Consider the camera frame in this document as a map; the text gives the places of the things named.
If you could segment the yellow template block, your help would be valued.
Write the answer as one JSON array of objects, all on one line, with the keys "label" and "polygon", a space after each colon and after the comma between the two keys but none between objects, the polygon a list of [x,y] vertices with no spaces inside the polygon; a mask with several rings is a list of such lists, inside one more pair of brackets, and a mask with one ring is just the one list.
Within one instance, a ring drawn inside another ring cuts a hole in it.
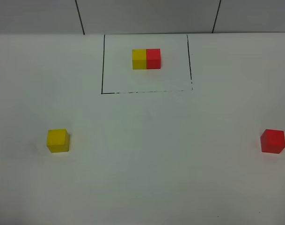
[{"label": "yellow template block", "polygon": [[132,50],[133,70],[146,69],[146,49]]}]

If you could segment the red template block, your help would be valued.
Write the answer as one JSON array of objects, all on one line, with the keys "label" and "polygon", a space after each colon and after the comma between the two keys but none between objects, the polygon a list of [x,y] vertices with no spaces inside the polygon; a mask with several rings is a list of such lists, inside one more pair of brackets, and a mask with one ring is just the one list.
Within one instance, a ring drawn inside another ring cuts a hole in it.
[{"label": "red template block", "polygon": [[161,50],[146,49],[146,68],[161,69]]}]

